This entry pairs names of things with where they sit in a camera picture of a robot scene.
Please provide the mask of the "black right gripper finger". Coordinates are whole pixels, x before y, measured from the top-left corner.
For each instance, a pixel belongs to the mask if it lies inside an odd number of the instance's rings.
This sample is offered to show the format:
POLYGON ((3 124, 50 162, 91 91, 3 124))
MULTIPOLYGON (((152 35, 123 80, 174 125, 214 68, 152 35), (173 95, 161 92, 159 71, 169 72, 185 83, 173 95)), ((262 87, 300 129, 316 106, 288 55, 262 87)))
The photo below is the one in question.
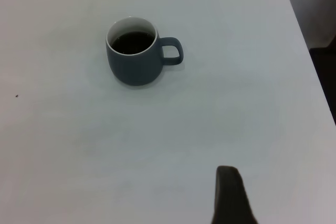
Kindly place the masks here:
POLYGON ((235 167, 217 167, 212 223, 257 223, 243 179, 235 167))

